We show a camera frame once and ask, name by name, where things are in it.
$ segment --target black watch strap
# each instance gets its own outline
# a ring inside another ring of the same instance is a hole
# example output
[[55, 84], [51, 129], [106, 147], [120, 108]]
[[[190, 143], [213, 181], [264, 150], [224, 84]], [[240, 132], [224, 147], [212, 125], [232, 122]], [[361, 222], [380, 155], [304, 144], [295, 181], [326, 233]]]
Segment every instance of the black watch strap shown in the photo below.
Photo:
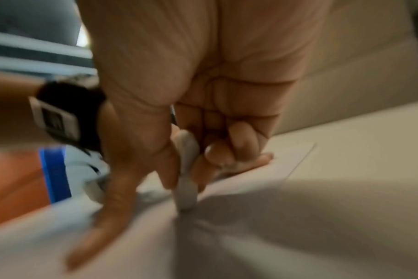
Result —
[[97, 113], [105, 100], [99, 87], [87, 89], [66, 82], [49, 82], [36, 98], [30, 98], [30, 104], [36, 124], [54, 139], [100, 152]]

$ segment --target blue strip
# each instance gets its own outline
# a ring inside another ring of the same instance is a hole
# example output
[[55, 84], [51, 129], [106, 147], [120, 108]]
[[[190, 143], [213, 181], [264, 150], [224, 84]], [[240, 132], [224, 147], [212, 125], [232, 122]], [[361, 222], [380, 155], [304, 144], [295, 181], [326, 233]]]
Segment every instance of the blue strip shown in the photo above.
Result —
[[52, 204], [71, 197], [64, 154], [64, 148], [43, 148], [39, 150], [42, 171]]

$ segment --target forearm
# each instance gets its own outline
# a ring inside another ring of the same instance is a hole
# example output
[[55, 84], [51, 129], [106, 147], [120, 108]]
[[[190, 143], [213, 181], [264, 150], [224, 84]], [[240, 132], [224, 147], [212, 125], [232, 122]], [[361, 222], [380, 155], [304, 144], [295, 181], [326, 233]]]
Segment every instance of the forearm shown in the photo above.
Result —
[[0, 148], [27, 148], [56, 142], [33, 119], [28, 97], [45, 81], [0, 73]]

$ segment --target eraser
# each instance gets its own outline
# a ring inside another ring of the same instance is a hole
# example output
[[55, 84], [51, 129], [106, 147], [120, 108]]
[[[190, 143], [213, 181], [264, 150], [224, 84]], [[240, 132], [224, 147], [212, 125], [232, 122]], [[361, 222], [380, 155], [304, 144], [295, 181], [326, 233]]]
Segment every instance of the eraser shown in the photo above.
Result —
[[172, 196], [178, 211], [189, 210], [197, 204], [198, 185], [191, 180], [190, 171], [200, 155], [200, 146], [194, 135], [186, 130], [177, 132], [172, 142], [180, 156], [180, 176]]

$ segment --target white horizontal stripe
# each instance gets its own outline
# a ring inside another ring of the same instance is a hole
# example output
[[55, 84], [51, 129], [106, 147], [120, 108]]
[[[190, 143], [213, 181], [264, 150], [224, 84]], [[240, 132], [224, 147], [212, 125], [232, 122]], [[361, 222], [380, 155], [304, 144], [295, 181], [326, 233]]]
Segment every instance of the white horizontal stripe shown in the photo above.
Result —
[[43, 51], [55, 54], [63, 54], [81, 58], [92, 58], [89, 49], [78, 46], [66, 46], [62, 44], [26, 38], [17, 35], [0, 33], [0, 46], [10, 46], [33, 51]]
[[94, 68], [64, 65], [50, 62], [26, 60], [19, 58], [1, 57], [0, 56], [0, 70], [20, 71], [28, 73], [42, 73], [42, 74], [59, 74], [59, 75], [73, 75], [73, 74], [97, 74]]

